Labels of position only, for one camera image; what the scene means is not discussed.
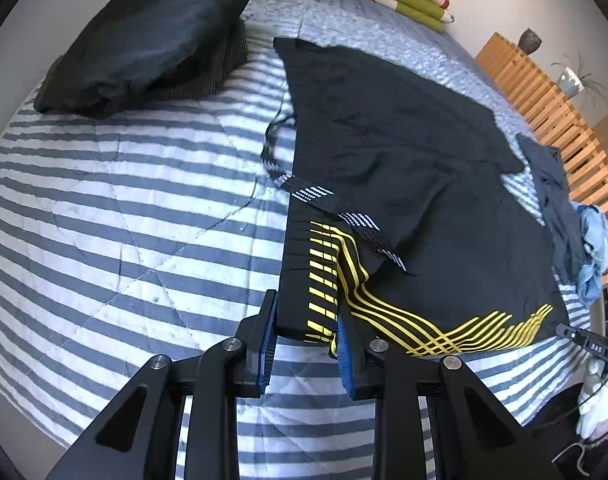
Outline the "black shorts yellow stripes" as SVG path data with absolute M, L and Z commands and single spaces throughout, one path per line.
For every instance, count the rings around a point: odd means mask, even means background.
M 568 319 L 548 230 L 487 107 L 347 47 L 273 43 L 287 104 L 261 158 L 290 197 L 278 324 L 339 342 L 352 315 L 412 356 L 520 349 Z

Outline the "white cloth at edge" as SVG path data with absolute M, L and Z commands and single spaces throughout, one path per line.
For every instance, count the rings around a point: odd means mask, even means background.
M 608 433 L 608 372 L 596 358 L 588 359 L 578 403 L 576 434 L 585 441 L 604 437 Z

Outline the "light blue garment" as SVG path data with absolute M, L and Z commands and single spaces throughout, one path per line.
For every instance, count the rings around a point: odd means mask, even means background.
M 608 224 L 604 212 L 594 205 L 572 202 L 579 214 L 584 263 L 577 278 L 577 295 L 585 307 L 601 296 L 603 277 L 608 270 Z

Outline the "dark blue grey garment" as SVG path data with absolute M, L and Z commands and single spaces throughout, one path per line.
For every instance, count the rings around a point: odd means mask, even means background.
M 563 284 L 575 284 L 584 265 L 580 217 L 569 200 L 569 185 L 561 152 L 531 138 L 516 136 L 528 161 L 540 212 L 553 242 L 553 267 Z

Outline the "striped blue white quilt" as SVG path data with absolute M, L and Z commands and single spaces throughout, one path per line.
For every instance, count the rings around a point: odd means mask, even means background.
M 261 166 L 287 104 L 276 36 L 343 44 L 525 122 L 455 40 L 363 0 L 251 0 L 218 96 L 103 122 L 25 101 L 0 136 L 0 393 L 71 445 L 151 356 L 231 336 L 279 282 L 287 202 Z

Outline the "potted spider plant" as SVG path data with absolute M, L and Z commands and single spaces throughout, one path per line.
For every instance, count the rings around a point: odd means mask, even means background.
M 593 107 L 596 107 L 598 101 L 608 107 L 604 84 L 596 80 L 591 72 L 588 72 L 586 60 L 580 52 L 577 52 L 575 56 L 566 54 L 564 62 L 555 61 L 552 66 L 563 69 L 556 80 L 556 85 L 567 99 L 573 99 L 583 93 L 584 100 L 589 100 Z

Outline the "dark ceramic vase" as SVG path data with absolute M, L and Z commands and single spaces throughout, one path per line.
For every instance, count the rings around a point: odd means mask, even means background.
M 518 38 L 517 47 L 526 55 L 536 52 L 542 45 L 542 39 L 531 28 L 525 29 Z

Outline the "folded dark knit garment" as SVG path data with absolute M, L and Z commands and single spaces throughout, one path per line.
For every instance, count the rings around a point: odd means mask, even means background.
M 174 73 L 159 78 L 147 88 L 151 101 L 198 100 L 217 93 L 230 74 L 247 59 L 246 29 L 238 20 L 225 36 L 197 49 Z

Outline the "folded black jacket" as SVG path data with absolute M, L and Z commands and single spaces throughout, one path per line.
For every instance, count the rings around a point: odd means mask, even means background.
M 111 0 L 50 67 L 35 110 L 103 119 L 144 106 L 150 84 L 225 36 L 248 3 Z

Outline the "wooden slatted bed rail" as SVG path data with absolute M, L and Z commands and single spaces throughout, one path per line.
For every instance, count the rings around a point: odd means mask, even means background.
M 569 198 L 596 205 L 608 225 L 608 159 L 598 137 L 561 88 L 511 41 L 495 32 L 477 64 L 522 115 L 539 143 L 561 152 Z M 608 271 L 603 281 L 608 285 Z

